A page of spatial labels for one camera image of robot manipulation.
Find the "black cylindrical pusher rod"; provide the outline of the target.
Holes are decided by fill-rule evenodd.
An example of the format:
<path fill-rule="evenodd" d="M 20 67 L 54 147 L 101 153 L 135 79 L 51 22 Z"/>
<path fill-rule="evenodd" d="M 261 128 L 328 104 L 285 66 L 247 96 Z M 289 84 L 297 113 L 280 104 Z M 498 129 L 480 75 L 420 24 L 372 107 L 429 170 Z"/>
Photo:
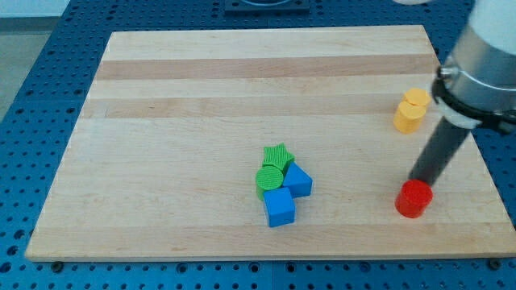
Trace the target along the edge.
<path fill-rule="evenodd" d="M 408 178 L 433 186 L 470 132 L 470 129 L 458 127 L 442 117 L 415 161 Z"/>

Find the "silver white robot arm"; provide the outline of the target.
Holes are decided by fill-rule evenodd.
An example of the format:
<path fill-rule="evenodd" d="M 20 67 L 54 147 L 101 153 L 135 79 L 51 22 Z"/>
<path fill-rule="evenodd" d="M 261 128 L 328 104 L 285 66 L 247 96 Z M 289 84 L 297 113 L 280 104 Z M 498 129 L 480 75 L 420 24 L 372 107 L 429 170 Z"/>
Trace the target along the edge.
<path fill-rule="evenodd" d="M 471 131 L 515 130 L 515 2 L 476 0 L 431 86 L 442 118 L 409 178 L 433 185 Z"/>

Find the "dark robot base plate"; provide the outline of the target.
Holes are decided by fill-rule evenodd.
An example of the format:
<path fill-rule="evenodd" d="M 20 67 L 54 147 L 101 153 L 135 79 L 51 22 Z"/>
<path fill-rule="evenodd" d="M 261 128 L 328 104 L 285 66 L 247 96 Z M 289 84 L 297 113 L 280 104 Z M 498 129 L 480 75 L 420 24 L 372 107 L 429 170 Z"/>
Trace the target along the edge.
<path fill-rule="evenodd" d="M 224 13 L 238 15 L 243 13 L 307 12 L 310 0 L 225 0 Z"/>

